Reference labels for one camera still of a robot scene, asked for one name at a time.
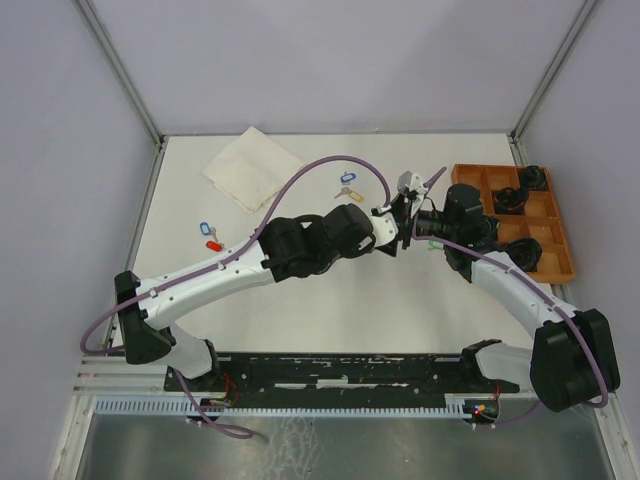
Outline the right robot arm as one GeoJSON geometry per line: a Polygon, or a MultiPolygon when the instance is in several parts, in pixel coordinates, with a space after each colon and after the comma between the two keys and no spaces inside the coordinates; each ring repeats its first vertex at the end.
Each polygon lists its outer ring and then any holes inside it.
{"type": "Polygon", "coordinates": [[[425,209],[429,188],[403,182],[391,203],[398,243],[434,241],[452,270],[494,298],[531,336],[530,348],[487,340],[468,347],[473,357],[458,368],[467,389],[494,380],[533,391],[553,412],[578,404],[603,408],[620,385],[607,318],[545,292],[497,242],[498,222],[483,211],[480,192],[455,184],[444,207],[425,209]]]}

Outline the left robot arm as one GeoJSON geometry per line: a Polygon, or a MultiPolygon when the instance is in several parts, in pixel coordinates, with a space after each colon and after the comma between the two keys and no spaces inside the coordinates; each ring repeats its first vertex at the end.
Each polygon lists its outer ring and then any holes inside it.
{"type": "Polygon", "coordinates": [[[180,318],[244,290],[321,275],[340,259],[393,243],[398,233],[390,213],[342,204],[324,216],[272,219],[246,244],[170,274],[141,279],[125,271],[114,279],[124,305],[118,320],[125,360],[164,365],[198,389],[212,389],[221,378],[214,346],[179,327],[180,318]]]}

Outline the yellow tag key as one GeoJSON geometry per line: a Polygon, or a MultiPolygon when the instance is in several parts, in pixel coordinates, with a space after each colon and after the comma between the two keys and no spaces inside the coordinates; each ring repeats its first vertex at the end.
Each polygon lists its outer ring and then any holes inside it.
{"type": "Polygon", "coordinates": [[[334,196],[334,199],[348,198],[356,203],[362,203],[365,197],[360,193],[350,189],[349,187],[342,187],[341,190],[334,196]]]}

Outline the blue tag upper key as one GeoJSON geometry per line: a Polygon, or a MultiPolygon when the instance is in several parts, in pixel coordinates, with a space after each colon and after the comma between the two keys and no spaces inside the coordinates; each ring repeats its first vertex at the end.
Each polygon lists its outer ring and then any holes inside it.
{"type": "Polygon", "coordinates": [[[343,185],[349,185],[353,180],[357,178],[357,175],[354,172],[344,172],[340,176],[340,182],[343,185]]]}

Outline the blue tag key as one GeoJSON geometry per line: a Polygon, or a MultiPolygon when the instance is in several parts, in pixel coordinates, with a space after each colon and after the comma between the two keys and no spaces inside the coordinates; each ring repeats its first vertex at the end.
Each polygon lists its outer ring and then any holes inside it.
{"type": "Polygon", "coordinates": [[[344,172],[340,176],[340,182],[343,185],[349,185],[353,180],[357,178],[357,175],[354,172],[344,172]]]}
{"type": "Polygon", "coordinates": [[[203,236],[211,237],[214,242],[218,241],[217,235],[216,235],[216,229],[212,227],[209,223],[201,222],[199,224],[199,229],[203,236]]]}

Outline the floral fabric bundle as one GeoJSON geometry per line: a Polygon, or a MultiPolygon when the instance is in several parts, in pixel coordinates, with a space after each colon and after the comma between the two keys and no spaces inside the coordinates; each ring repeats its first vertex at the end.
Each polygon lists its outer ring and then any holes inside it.
{"type": "Polygon", "coordinates": [[[490,240],[497,239],[497,233],[499,228],[499,221],[492,216],[484,216],[482,220],[482,235],[484,238],[489,238],[490,240]]]}

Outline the black fabric bundle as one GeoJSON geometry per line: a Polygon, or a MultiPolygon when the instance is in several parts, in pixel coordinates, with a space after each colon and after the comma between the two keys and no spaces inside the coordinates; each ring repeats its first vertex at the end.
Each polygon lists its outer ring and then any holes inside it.
{"type": "Polygon", "coordinates": [[[526,166],[519,170],[520,186],[529,191],[546,191],[548,180],[545,171],[537,165],[526,166]]]}
{"type": "Polygon", "coordinates": [[[509,258],[524,272],[536,272],[542,256],[542,247],[534,238],[510,242],[504,248],[509,258]]]}
{"type": "Polygon", "coordinates": [[[528,199],[527,188],[505,187],[492,192],[494,211],[500,215],[522,215],[528,199]]]}

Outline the black fabric bundle bottom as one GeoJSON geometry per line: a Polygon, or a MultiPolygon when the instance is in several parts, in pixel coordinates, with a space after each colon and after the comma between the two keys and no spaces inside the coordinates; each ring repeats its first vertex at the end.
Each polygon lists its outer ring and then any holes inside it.
{"type": "Polygon", "coordinates": [[[510,242],[504,248],[509,258],[524,272],[536,272],[542,256],[542,247],[534,238],[510,242]]]}

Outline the black fabric bundle top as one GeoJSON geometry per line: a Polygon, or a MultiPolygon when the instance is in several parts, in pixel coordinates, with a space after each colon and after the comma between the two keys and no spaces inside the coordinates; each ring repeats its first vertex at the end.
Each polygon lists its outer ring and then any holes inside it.
{"type": "Polygon", "coordinates": [[[545,171],[537,165],[526,166],[519,170],[520,186],[529,191],[546,191],[548,180],[545,171]]]}

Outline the wooden compartment tray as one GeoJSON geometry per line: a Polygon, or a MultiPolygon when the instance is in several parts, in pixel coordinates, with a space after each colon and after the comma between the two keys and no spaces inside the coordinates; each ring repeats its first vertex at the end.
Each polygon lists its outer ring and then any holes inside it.
{"type": "Polygon", "coordinates": [[[454,184],[468,184],[480,191],[484,213],[499,221],[497,240],[507,245],[522,238],[533,238],[541,246],[541,258],[530,276],[540,283],[567,284],[576,276],[569,243],[546,168],[537,180],[542,184],[529,191],[524,202],[512,208],[500,207],[496,193],[505,188],[521,187],[525,168],[510,165],[457,164],[451,179],[454,184]]]}

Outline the black mounting plate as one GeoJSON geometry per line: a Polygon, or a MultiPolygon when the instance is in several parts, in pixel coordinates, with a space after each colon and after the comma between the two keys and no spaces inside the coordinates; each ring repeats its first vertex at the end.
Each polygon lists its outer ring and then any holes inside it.
{"type": "Polygon", "coordinates": [[[447,394],[518,393],[482,376],[462,354],[231,353],[187,382],[192,394],[228,394],[237,408],[442,407],[447,394]]]}

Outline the white folded cloth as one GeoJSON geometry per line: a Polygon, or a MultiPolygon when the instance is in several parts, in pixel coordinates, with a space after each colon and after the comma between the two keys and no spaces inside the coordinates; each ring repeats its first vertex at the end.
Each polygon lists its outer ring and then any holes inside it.
{"type": "Polygon", "coordinates": [[[245,213],[268,204],[304,163],[255,127],[225,146],[201,171],[245,213]]]}

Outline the red tag key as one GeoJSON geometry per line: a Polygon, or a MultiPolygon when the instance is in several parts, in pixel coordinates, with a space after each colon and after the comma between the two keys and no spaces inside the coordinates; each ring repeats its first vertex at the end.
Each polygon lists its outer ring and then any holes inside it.
{"type": "Polygon", "coordinates": [[[216,252],[220,252],[220,251],[222,251],[222,250],[225,248],[225,246],[224,246],[222,243],[218,243],[218,242],[213,241],[213,240],[209,240],[209,241],[207,241],[207,242],[205,243],[205,246],[206,246],[208,249],[213,250],[213,251],[216,251],[216,252]]]}

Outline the right aluminium frame post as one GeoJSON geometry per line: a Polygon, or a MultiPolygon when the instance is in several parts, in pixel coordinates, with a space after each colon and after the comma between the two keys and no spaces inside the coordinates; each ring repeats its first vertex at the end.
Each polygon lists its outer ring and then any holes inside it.
{"type": "Polygon", "coordinates": [[[581,2],[580,8],[552,55],[551,60],[545,67],[532,95],[510,132],[510,138],[513,143],[521,141],[526,135],[537,112],[551,91],[554,83],[559,78],[563,67],[569,60],[601,4],[602,2],[600,0],[585,0],[581,2]]]}

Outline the aluminium frame post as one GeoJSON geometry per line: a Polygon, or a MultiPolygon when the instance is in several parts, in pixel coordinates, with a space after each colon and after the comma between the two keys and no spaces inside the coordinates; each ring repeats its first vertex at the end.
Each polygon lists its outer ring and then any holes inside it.
{"type": "Polygon", "coordinates": [[[532,95],[510,132],[510,138],[513,143],[521,141],[526,135],[537,112],[551,91],[554,83],[559,78],[563,67],[569,60],[601,4],[602,2],[600,0],[585,0],[581,2],[580,8],[552,55],[551,60],[545,67],[532,95]]]}
{"type": "Polygon", "coordinates": [[[125,98],[129,102],[139,121],[142,123],[147,135],[156,145],[161,145],[164,135],[158,128],[124,61],[117,52],[107,27],[100,18],[96,5],[93,1],[89,0],[72,0],[71,3],[76,8],[78,14],[88,28],[96,46],[103,55],[111,73],[122,89],[125,98]]]}

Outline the aluminium rail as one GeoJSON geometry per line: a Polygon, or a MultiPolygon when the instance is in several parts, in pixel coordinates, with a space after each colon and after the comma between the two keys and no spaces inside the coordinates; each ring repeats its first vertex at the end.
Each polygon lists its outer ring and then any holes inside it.
{"type": "Polygon", "coordinates": [[[130,365],[123,357],[85,356],[76,377],[75,395],[163,395],[166,367],[130,365]]]}

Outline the left aluminium frame post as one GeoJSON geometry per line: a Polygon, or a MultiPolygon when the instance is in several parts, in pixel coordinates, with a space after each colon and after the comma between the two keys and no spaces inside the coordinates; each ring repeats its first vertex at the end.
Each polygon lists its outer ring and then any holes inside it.
{"type": "Polygon", "coordinates": [[[89,0],[72,0],[71,3],[76,8],[78,14],[88,28],[96,46],[103,55],[111,73],[122,89],[125,98],[129,102],[139,121],[142,123],[147,135],[156,145],[161,145],[164,135],[158,128],[124,61],[117,52],[107,27],[100,18],[96,5],[93,1],[89,0]]]}

